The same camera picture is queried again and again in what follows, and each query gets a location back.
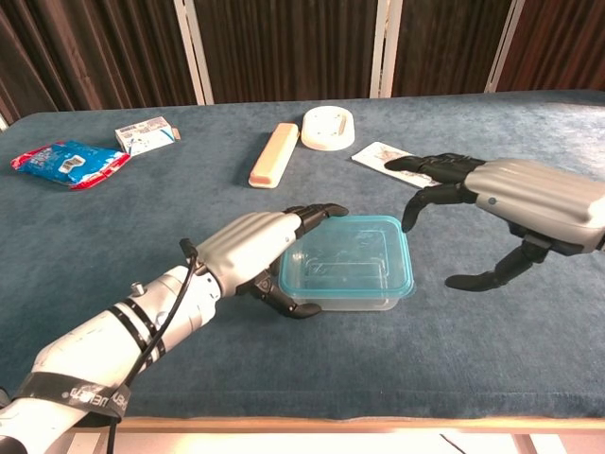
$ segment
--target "red and blue package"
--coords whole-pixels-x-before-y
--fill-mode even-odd
[[[34,149],[16,157],[10,164],[19,172],[76,190],[107,180],[129,157],[119,149],[90,147],[72,140]]]

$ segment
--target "robotic arm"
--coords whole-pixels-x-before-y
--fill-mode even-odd
[[[453,153],[398,158],[385,167],[423,173],[441,183],[421,189],[408,202],[404,232],[430,203],[474,203],[506,221],[510,232],[523,239],[493,271],[450,276],[447,287],[490,290],[542,263],[549,251],[569,256],[604,248],[605,183],[529,160],[486,162]]]
[[[121,419],[134,376],[208,323],[221,298],[250,292],[295,319],[320,312],[274,286],[271,265],[323,219],[347,214],[332,203],[251,213],[197,248],[182,242],[188,268],[133,285],[128,298],[44,347],[0,410],[0,454],[42,454],[69,428],[99,425],[92,416]]]

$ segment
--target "paper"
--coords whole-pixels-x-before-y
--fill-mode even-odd
[[[439,182],[434,181],[431,177],[423,175],[422,173],[407,172],[405,170],[392,171],[385,168],[385,163],[403,156],[414,155],[381,142],[374,142],[353,155],[351,159],[416,187],[423,188],[439,184]]]

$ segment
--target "blue felt surface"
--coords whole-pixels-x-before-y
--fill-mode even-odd
[[[278,122],[322,102],[39,113],[0,135],[0,385],[14,393],[37,352],[182,263],[255,210],[333,201],[400,217],[415,190],[353,163],[373,141],[419,155],[536,158],[605,179],[605,94],[536,92],[338,101],[354,115],[343,151],[299,145],[278,188],[251,167]],[[19,174],[18,154],[54,140],[115,146],[113,130],[162,114],[182,140],[133,158],[99,186],[69,192]],[[470,205],[430,207],[408,234],[417,285],[380,313],[282,318],[249,297],[135,381],[129,415],[351,418],[603,416],[605,255],[546,262],[490,293],[445,277],[490,269],[518,245]]]

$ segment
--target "clear plastic box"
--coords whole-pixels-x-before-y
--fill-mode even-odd
[[[323,310],[388,310],[414,291],[406,237],[390,216],[328,218],[282,257],[280,289]]]

